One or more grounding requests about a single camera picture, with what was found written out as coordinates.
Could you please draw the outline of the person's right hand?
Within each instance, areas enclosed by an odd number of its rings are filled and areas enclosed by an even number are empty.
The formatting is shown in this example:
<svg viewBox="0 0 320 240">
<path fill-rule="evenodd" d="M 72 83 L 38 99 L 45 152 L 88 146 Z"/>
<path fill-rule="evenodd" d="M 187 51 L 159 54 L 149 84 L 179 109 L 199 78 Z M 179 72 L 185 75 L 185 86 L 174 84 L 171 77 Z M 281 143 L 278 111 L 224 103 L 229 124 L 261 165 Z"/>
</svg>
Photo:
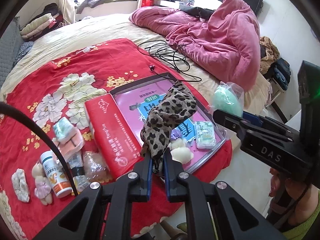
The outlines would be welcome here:
<svg viewBox="0 0 320 240">
<path fill-rule="evenodd" d="M 270 168 L 270 174 L 272 174 L 272 178 L 271 178 L 271 181 L 270 181 L 271 189 L 270 189 L 270 192 L 269 192 L 268 196 L 269 197 L 275 197 L 276 193 L 280 189 L 281 185 L 284 185 L 285 190 L 287 190 L 288 179 L 285 178 L 285 180 L 283 182 L 281 182 L 280 173 L 274 168 Z"/>
</svg>

